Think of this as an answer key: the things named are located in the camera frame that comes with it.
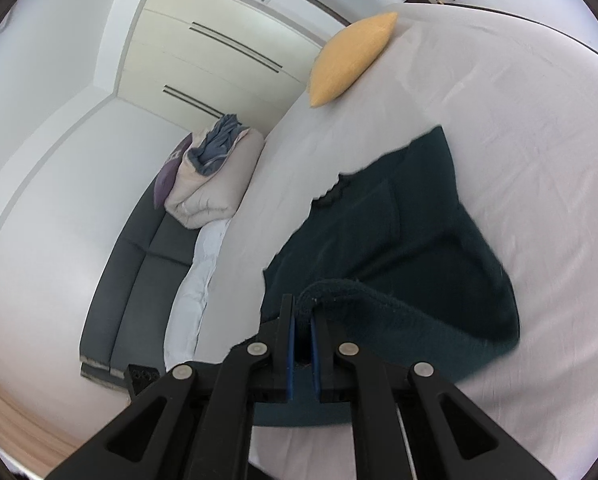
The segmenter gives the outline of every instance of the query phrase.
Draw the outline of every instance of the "folded comforter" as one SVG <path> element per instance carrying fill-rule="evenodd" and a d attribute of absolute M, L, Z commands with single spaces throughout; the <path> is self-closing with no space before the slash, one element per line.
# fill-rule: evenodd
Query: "folded comforter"
<path fill-rule="evenodd" d="M 231 218 L 239 208 L 264 145 L 263 135 L 254 128 L 240 135 L 221 168 L 209 176 L 198 173 L 184 154 L 165 202 L 166 211 L 184 227 L 198 229 L 212 220 Z"/>
<path fill-rule="evenodd" d="M 384 360 L 427 361 L 453 381 L 519 340 L 510 280 L 458 200 L 440 126 L 341 176 L 313 201 L 264 277 L 261 321 L 278 317 L 282 295 L 294 294 L 295 352 L 306 364 L 316 305 Z M 307 394 L 280 410 L 262 406 L 258 423 L 306 426 L 349 417 L 342 410 L 315 412 Z"/>

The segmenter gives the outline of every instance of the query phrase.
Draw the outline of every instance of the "wardrobe door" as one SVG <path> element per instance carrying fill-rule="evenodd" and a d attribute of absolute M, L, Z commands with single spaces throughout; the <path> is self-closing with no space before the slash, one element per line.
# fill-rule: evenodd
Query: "wardrobe door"
<path fill-rule="evenodd" d="M 174 97 L 163 91 L 163 85 L 145 74 L 124 70 L 119 83 L 119 97 L 159 117 L 178 124 L 189 132 L 210 128 L 217 117 L 198 104 Z"/>
<path fill-rule="evenodd" d="M 304 84 L 319 54 L 316 43 L 239 0 L 147 0 L 144 8 L 236 41 Z"/>
<path fill-rule="evenodd" d="M 223 114 L 237 114 L 243 124 L 254 126 L 263 134 L 269 133 L 285 113 L 229 81 L 143 43 L 130 44 L 125 72 L 154 81 L 157 89 L 170 99 L 203 110 L 215 120 Z M 119 95 L 131 100 L 125 94 L 126 89 L 127 86 L 120 88 Z"/>
<path fill-rule="evenodd" d="M 132 42 L 189 62 L 282 110 L 290 108 L 305 90 L 304 83 L 234 42 L 151 10 L 141 13 Z"/>

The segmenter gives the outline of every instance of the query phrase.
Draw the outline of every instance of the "dark green sweater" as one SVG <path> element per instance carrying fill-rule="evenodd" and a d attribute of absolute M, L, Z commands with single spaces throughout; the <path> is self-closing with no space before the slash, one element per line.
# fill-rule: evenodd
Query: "dark green sweater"
<path fill-rule="evenodd" d="M 519 340 L 510 280 L 458 200 L 440 126 L 340 176 L 264 276 L 261 320 L 278 317 L 282 295 L 294 294 L 296 352 L 306 361 L 316 303 L 384 360 L 424 360 L 453 381 Z M 313 419 L 303 425 L 335 422 L 306 417 L 298 400 L 291 411 Z"/>

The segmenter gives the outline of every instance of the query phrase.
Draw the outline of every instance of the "white bed sheet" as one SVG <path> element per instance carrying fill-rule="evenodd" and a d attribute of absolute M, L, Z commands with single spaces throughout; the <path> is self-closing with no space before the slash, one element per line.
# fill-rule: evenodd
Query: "white bed sheet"
<path fill-rule="evenodd" d="M 393 40 L 348 92 L 317 109 L 303 95 L 269 134 L 195 358 L 220 362 L 257 331 L 262 269 L 339 172 L 442 124 L 460 199 L 521 319 L 519 347 L 459 386 L 558 479 L 578 480 L 598 456 L 598 55 L 511 16 L 396 10 Z M 349 428 L 259 428 L 251 453 L 284 480 L 352 478 Z"/>

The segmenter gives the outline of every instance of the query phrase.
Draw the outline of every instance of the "gray sofa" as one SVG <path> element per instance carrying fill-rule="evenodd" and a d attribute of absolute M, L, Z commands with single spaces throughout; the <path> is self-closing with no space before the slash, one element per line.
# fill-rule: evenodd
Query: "gray sofa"
<path fill-rule="evenodd" d="M 154 181 L 128 218 L 96 288 L 81 335 L 81 375 L 125 390 L 128 364 L 165 373 L 163 340 L 199 230 L 154 209 Z"/>

